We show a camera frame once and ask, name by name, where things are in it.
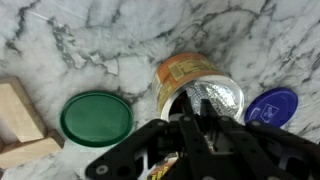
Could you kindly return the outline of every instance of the wooden block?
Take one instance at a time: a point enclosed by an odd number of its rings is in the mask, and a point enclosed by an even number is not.
[[[0,117],[21,142],[45,137],[46,127],[16,77],[0,80]]]
[[[10,168],[39,159],[50,153],[60,151],[63,144],[64,140],[57,131],[53,130],[48,133],[46,138],[41,140],[7,145],[0,153],[0,167],[3,169]]]

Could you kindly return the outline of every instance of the blue lid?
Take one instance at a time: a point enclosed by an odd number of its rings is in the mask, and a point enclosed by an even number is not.
[[[244,116],[244,122],[259,120],[275,127],[281,127],[293,116],[297,106],[298,97],[290,89],[271,89],[250,104]]]

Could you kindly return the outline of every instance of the bolt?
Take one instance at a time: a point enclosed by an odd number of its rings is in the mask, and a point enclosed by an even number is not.
[[[259,122],[259,121],[252,121],[252,125],[254,125],[254,126],[260,126],[260,122]]]
[[[215,178],[213,178],[211,176],[205,176],[202,178],[202,180],[215,180]]]
[[[281,179],[278,177],[275,177],[275,176],[270,176],[270,177],[268,177],[267,180],[281,180]]]
[[[158,122],[157,125],[158,126],[164,126],[164,123],[163,122]]]
[[[227,117],[222,117],[221,120],[222,120],[222,121],[229,121],[229,118],[227,118]]]
[[[96,169],[96,173],[97,173],[98,175],[103,175],[103,174],[107,173],[108,170],[109,170],[108,166],[106,166],[106,165],[101,165],[101,166],[99,166],[99,167]]]
[[[185,121],[191,121],[191,118],[188,117],[188,116],[186,116],[186,117],[183,118],[183,120],[185,120]]]

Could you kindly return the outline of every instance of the green plastic lid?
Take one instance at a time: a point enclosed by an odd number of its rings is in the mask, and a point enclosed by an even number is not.
[[[72,141],[89,147],[104,147],[118,143],[129,134],[132,111],[113,94],[89,91],[66,103],[60,124]]]

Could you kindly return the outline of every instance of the foil seal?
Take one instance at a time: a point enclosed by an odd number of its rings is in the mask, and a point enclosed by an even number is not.
[[[234,93],[227,86],[216,82],[196,81],[187,89],[195,114],[200,115],[201,100],[208,99],[219,115],[234,118],[239,110]]]

